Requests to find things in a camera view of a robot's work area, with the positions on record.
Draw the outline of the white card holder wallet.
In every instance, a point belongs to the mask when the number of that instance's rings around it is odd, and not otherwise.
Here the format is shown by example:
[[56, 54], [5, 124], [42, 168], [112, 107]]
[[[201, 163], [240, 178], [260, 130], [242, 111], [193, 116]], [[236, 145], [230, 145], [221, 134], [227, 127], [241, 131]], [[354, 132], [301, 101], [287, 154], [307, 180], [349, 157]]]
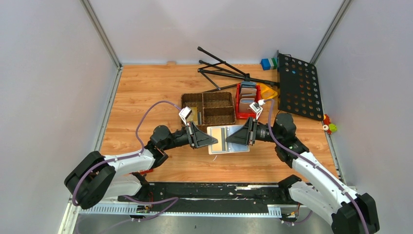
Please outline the white card holder wallet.
[[224, 125], [207, 127], [207, 134], [216, 138], [217, 143], [208, 146], [209, 155], [246, 153], [250, 151], [249, 146], [230, 143], [226, 138], [237, 130], [241, 129], [242, 125]]

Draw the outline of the brown wicker divided basket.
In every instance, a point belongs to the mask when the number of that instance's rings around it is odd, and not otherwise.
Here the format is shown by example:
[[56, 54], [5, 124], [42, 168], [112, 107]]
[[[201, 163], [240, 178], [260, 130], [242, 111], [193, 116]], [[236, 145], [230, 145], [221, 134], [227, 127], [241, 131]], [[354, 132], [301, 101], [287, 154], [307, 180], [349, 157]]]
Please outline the brown wicker divided basket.
[[185, 93], [181, 95], [181, 107], [196, 107], [202, 112], [203, 132], [207, 127], [233, 125], [236, 123], [235, 104], [230, 92]]

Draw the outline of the gold credit cards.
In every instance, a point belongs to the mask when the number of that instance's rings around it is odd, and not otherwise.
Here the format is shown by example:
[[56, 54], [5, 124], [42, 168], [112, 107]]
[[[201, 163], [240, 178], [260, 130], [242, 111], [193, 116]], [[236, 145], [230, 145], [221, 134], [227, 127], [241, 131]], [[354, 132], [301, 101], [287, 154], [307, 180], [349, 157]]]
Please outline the gold credit cards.
[[187, 117], [187, 122], [194, 122], [196, 125], [202, 125], [202, 112], [198, 111], [196, 107], [190, 107], [191, 113]]

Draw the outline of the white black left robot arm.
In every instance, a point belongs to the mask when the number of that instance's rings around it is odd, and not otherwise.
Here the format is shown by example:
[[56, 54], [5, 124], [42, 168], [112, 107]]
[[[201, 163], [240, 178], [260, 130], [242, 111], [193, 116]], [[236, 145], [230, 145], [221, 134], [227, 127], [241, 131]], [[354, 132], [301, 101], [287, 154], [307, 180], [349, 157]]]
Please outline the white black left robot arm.
[[166, 150], [186, 145], [197, 149], [217, 142], [193, 122], [174, 133], [160, 125], [141, 150], [113, 156], [104, 156], [98, 151], [89, 153], [65, 178], [64, 185], [75, 204], [83, 209], [93, 207], [104, 198], [122, 195], [144, 201], [149, 196], [149, 188], [144, 185], [146, 181], [141, 172], [161, 166], [169, 157]]

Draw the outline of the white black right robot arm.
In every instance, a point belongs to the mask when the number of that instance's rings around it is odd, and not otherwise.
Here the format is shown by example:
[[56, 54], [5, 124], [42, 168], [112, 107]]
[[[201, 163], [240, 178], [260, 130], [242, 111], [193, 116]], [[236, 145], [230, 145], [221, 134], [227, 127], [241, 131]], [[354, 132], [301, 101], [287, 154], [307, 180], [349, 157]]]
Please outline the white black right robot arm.
[[374, 198], [359, 194], [333, 176], [296, 137], [296, 126], [289, 113], [278, 114], [272, 126], [248, 118], [244, 126], [226, 137], [226, 142], [253, 145], [273, 142], [278, 158], [304, 176], [296, 175], [278, 183], [283, 203], [298, 202], [323, 218], [335, 234], [375, 234], [380, 230]]

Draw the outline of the gold card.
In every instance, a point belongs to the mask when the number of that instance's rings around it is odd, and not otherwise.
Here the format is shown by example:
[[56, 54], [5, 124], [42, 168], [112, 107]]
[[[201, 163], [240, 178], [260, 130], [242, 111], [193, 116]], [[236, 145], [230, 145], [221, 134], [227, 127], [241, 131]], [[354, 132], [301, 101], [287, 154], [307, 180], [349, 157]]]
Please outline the gold card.
[[217, 139], [217, 143], [210, 146], [211, 153], [223, 153], [226, 151], [226, 129], [225, 127], [211, 127], [209, 133]]

